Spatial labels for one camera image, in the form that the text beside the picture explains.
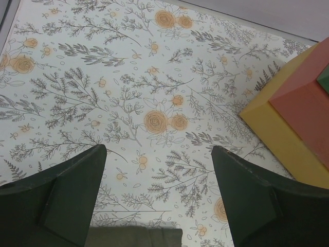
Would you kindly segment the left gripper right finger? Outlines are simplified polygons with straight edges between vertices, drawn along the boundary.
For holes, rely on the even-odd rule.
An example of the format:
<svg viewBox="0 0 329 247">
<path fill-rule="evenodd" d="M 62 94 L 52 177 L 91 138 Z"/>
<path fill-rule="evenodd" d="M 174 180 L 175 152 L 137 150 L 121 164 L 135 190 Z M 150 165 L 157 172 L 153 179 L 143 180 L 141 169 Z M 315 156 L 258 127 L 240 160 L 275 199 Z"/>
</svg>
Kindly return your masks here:
<svg viewBox="0 0 329 247">
<path fill-rule="evenodd" d="M 234 246 L 328 246 L 328 189 L 211 152 Z"/>
</svg>

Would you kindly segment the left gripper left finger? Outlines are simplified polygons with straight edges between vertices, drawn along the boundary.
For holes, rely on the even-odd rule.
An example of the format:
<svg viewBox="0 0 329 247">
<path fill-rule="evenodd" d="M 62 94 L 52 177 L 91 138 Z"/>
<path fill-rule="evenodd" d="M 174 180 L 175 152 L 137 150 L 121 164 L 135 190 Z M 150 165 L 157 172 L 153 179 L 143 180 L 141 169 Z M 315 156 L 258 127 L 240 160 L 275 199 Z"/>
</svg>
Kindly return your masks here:
<svg viewBox="0 0 329 247">
<path fill-rule="evenodd" d="M 1 186 L 1 246 L 84 246 L 106 162 L 95 145 Z"/>
</svg>

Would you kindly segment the yellow bottom drawer box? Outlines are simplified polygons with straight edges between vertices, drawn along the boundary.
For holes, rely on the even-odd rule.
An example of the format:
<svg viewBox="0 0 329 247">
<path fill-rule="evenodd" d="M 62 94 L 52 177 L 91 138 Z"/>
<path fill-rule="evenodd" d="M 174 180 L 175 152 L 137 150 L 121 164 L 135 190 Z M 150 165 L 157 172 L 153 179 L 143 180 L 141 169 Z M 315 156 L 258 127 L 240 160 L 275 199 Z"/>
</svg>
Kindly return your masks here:
<svg viewBox="0 0 329 247">
<path fill-rule="evenodd" d="M 286 63 L 241 111 L 240 116 L 297 181 L 328 189 L 328 169 L 270 104 L 272 95 L 316 48 Z"/>
</svg>

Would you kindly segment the pink drawer box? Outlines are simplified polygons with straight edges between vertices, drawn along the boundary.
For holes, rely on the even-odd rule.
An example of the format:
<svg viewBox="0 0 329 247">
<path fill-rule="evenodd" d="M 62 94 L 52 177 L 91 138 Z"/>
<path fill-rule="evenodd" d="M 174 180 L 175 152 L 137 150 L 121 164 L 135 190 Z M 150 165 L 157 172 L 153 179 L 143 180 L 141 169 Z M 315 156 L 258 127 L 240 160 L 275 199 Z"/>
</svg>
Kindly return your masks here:
<svg viewBox="0 0 329 247">
<path fill-rule="evenodd" d="M 328 65 L 328 39 L 318 43 L 269 102 L 328 167 L 328 93 L 317 82 Z"/>
</svg>

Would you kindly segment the olive green folded cloth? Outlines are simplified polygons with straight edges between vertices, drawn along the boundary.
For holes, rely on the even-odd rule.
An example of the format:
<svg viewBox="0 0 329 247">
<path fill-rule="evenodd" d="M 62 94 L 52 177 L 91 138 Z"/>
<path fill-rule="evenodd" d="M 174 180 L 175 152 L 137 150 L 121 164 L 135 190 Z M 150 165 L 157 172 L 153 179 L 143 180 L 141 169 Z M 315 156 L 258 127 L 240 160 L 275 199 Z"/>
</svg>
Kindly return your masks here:
<svg viewBox="0 0 329 247">
<path fill-rule="evenodd" d="M 180 228 L 91 227 L 85 246 L 182 246 L 182 235 Z"/>
</svg>

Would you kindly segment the floral patterned table mat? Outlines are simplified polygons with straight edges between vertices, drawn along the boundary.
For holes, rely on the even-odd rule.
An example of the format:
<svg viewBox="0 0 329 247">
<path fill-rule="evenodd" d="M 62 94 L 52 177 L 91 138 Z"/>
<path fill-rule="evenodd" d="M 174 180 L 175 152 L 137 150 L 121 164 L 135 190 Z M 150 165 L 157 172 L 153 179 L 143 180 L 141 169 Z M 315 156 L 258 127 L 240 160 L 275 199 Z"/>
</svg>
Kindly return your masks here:
<svg viewBox="0 0 329 247">
<path fill-rule="evenodd" d="M 93 226 L 233 246 L 211 150 L 289 177 L 239 113 L 307 49 L 162 1 L 21 1 L 1 54 L 1 184 L 103 144 Z"/>
</svg>

